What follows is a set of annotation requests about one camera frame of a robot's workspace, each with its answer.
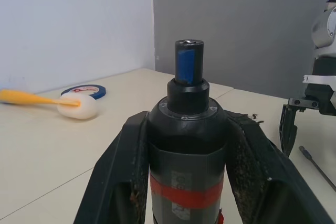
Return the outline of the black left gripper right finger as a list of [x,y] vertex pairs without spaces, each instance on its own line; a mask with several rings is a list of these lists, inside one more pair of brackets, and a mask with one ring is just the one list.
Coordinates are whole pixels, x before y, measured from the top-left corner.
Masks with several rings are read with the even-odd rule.
[[225,164],[243,224],[335,224],[256,121],[234,112],[227,118]]

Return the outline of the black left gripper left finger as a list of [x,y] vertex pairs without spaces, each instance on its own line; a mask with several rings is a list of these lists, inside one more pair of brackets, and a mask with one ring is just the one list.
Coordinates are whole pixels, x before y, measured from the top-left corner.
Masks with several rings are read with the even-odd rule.
[[73,224],[144,224],[148,112],[127,119],[96,162]]

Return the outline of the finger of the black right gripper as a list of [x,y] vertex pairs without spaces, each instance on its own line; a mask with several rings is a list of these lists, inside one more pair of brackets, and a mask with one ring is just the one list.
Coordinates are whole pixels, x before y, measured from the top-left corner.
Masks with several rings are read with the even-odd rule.
[[279,124],[280,145],[283,154],[289,157],[297,135],[295,125],[297,108],[284,104],[282,107],[281,119]]

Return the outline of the black electric screwdriver red band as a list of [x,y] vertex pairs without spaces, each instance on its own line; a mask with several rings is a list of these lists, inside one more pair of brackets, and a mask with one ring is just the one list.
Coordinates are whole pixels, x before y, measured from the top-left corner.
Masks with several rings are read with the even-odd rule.
[[204,43],[175,43],[175,76],[149,114],[150,189],[155,224],[223,224],[227,115],[203,78]]

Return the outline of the dark thin screwdriver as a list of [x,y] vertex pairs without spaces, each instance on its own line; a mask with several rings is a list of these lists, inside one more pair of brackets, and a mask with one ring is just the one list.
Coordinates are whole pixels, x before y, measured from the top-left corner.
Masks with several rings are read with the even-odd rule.
[[336,185],[331,181],[331,179],[326,175],[326,173],[313,160],[311,154],[305,149],[305,147],[299,146],[299,150],[304,155],[304,157],[313,164],[313,166],[317,169],[317,171],[324,178],[324,180],[329,184],[329,186],[336,192]]

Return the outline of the white foam block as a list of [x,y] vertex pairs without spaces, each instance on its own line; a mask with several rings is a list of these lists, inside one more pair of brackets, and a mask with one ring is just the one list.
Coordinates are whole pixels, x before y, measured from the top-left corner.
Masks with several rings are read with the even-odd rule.
[[79,102],[79,106],[57,105],[58,112],[65,117],[87,120],[98,113],[96,100],[87,94],[69,92],[61,95],[60,99]]

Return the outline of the blue tape roll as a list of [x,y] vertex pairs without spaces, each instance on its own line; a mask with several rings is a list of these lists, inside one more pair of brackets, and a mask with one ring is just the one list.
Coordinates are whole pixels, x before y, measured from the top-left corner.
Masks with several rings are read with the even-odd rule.
[[87,94],[94,98],[95,100],[104,97],[107,93],[106,88],[96,84],[83,84],[79,86],[75,86],[72,88],[68,88],[64,90],[61,95],[65,93],[82,93]]

